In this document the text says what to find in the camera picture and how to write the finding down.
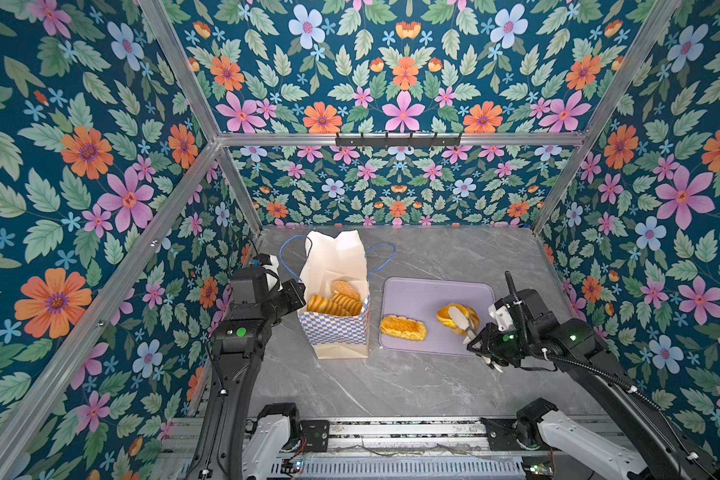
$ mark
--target floral wallpaper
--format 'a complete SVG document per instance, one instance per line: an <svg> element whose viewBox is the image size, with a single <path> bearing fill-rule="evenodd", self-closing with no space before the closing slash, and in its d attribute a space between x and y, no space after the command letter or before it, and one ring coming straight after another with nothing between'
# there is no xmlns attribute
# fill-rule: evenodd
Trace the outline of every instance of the floral wallpaper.
<svg viewBox="0 0 720 480"><path fill-rule="evenodd" d="M204 143L134 3L0 2L0 426ZM148 478L247 235L220 175L214 165L12 478Z"/></svg>
<svg viewBox="0 0 720 480"><path fill-rule="evenodd" d="M684 2L544 229L576 314L720 459L720 2Z"/></svg>
<svg viewBox="0 0 720 480"><path fill-rule="evenodd" d="M168 12L228 131L489 133L582 129L651 5L198 0Z"/></svg>
<svg viewBox="0 0 720 480"><path fill-rule="evenodd" d="M527 226L570 149L241 147L232 156L264 224Z"/></svg>

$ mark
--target bread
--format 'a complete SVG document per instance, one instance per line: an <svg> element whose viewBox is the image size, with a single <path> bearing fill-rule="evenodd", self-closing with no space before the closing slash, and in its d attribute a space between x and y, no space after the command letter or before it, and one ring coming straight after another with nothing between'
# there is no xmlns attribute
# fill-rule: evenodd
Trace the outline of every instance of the bread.
<svg viewBox="0 0 720 480"><path fill-rule="evenodd" d="M385 335L415 342L427 338L427 327L422 322L404 316L387 315L382 320L381 330Z"/></svg>
<svg viewBox="0 0 720 480"><path fill-rule="evenodd" d="M334 280L333 282L331 282L331 292L334 295L337 295L340 293L342 295L348 296L349 298L351 298L357 302L362 302L360 300L360 293L358 293L355 290L354 286L350 285L349 283L345 282L344 280Z"/></svg>
<svg viewBox="0 0 720 480"><path fill-rule="evenodd" d="M314 295L309 303L307 303L307 311L325 313L327 315L352 316L336 302L332 302L320 295Z"/></svg>
<svg viewBox="0 0 720 480"><path fill-rule="evenodd" d="M356 301L353 298L349 298L344 293L336 293L333 296L333 301L341 308L349 312L350 315L360 315L360 311L362 310L362 303Z"/></svg>

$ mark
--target lavender tray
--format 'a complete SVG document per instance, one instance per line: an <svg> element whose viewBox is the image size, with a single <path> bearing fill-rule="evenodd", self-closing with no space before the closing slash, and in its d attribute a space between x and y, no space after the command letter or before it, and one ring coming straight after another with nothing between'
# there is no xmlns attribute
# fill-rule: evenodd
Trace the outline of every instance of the lavender tray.
<svg viewBox="0 0 720 480"><path fill-rule="evenodd" d="M423 322L427 338L412 342L379 332L382 347L407 352L438 353L441 355L474 356L463 344L464 337L438 321L438 310L450 303L469 306L480 317L480 328L492 320L488 308L494 303L494 290L485 283L451 282L392 276L384 282L382 318L387 315L404 316Z"/></svg>

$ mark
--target blue and white checkered pattern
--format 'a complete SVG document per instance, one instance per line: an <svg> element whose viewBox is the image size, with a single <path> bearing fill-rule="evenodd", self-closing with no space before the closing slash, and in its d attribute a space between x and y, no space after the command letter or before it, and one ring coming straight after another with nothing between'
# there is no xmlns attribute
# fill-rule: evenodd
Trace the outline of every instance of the blue and white checkered pattern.
<svg viewBox="0 0 720 480"><path fill-rule="evenodd" d="M334 316L325 313L304 312L298 316L307 339L313 345L322 343L348 343L365 345L368 341L368 299L358 316Z"/></svg>

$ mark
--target pastry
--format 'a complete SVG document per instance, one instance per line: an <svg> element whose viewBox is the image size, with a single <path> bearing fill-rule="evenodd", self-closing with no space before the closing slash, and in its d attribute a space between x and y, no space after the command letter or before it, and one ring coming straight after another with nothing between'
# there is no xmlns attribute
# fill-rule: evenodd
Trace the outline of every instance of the pastry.
<svg viewBox="0 0 720 480"><path fill-rule="evenodd" d="M336 293L333 296L333 301L339 304L341 308L349 312L350 315L360 315L362 303L353 298L349 298L344 293Z"/></svg>
<svg viewBox="0 0 720 480"><path fill-rule="evenodd" d="M456 326L456 323L451 320L451 316L448 314L448 309L451 308L452 306L455 306L456 308L458 308L464 314L464 316L467 317L467 319L470 321L470 323L472 325L472 328L474 329L475 332L477 332L480 327L480 318L478 317L478 314L468 306L459 305L457 303L451 303L450 305L447 305L447 306L443 307L442 309L440 309L440 311L438 312L438 315L437 315L438 321L440 323L442 323L444 326L451 329L452 331L458 333L459 335L462 335L462 336L467 335L467 333L465 331L458 328Z"/></svg>
<svg viewBox="0 0 720 480"><path fill-rule="evenodd" d="M360 293L355 290L354 286L350 285L344 280L334 280L333 282L331 282L331 292L334 295L341 293L353 300L356 300L357 302L362 302L360 300Z"/></svg>
<svg viewBox="0 0 720 480"><path fill-rule="evenodd" d="M320 295L314 295L307 303L307 311L335 316L352 316L336 302L332 302Z"/></svg>
<svg viewBox="0 0 720 480"><path fill-rule="evenodd" d="M415 342L427 338L427 327L422 322L404 316L387 315L382 320L381 330L385 335Z"/></svg>

